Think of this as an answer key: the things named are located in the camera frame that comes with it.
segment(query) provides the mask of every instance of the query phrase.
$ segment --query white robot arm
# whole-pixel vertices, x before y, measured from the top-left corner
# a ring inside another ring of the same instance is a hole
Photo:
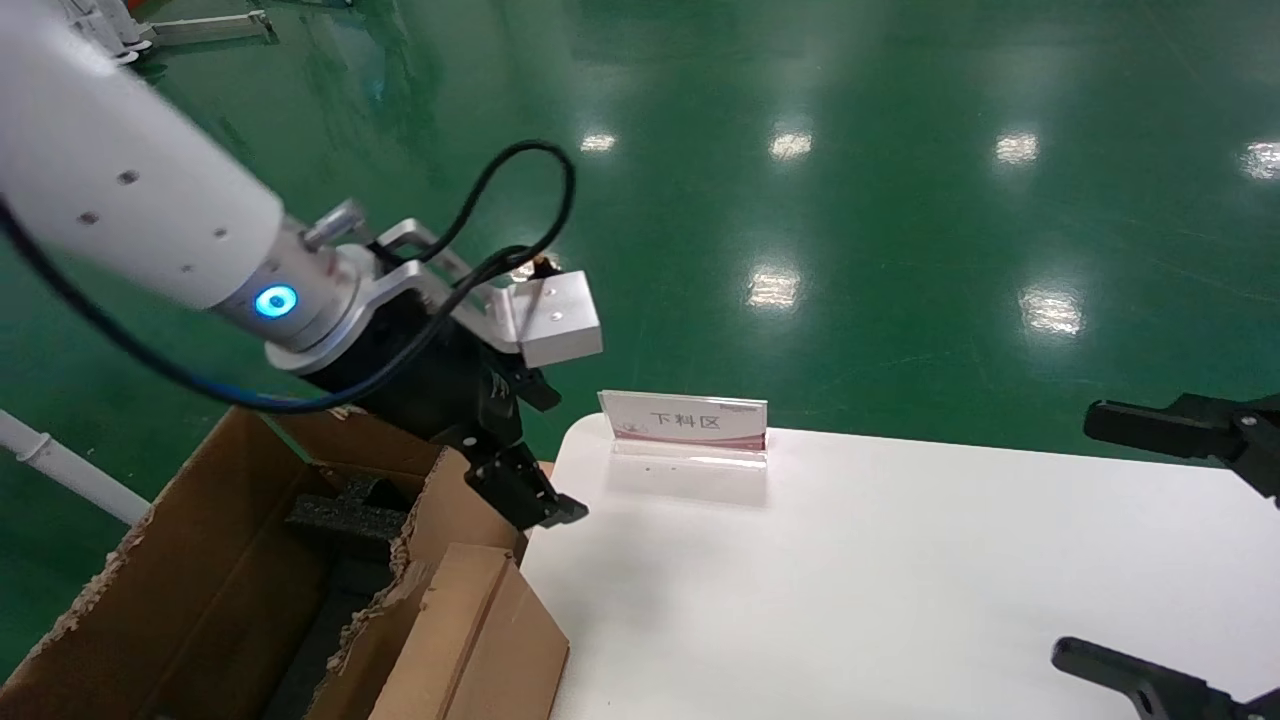
[[[69,299],[78,291],[31,237],[211,310],[266,341],[274,366],[334,392],[330,398],[358,401],[458,448],[472,462],[472,487],[521,529],[585,515],[550,489],[521,442],[516,397],[539,410],[554,406],[559,396],[538,368],[602,350],[586,277],[488,284],[540,252],[567,219],[573,176],[559,149],[536,141],[508,149],[440,241],[412,219],[374,238],[349,201],[311,227],[291,218],[200,129],[33,0],[0,3],[0,54],[5,225],[23,256],[99,329],[123,333],[104,328],[110,322],[86,311],[92,304],[83,297]],[[507,249],[472,270],[448,241],[498,165],[525,150],[561,160],[561,217],[540,243]],[[352,233],[364,246],[329,245]],[[396,255],[404,247],[413,250],[408,260]],[[116,342],[150,357],[140,343]],[[242,404],[282,413],[330,406],[324,398]]]

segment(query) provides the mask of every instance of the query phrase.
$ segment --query cardboard flap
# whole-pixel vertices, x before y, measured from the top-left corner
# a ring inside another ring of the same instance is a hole
[[[0,717],[132,717],[307,473],[262,419],[228,411],[0,688]]]
[[[502,550],[449,546],[369,720],[443,720],[508,565]]]
[[[566,660],[568,639],[508,561],[444,720],[547,720]]]
[[[376,468],[425,478],[440,455],[440,446],[355,409],[273,415],[271,420],[312,460],[325,465]]]

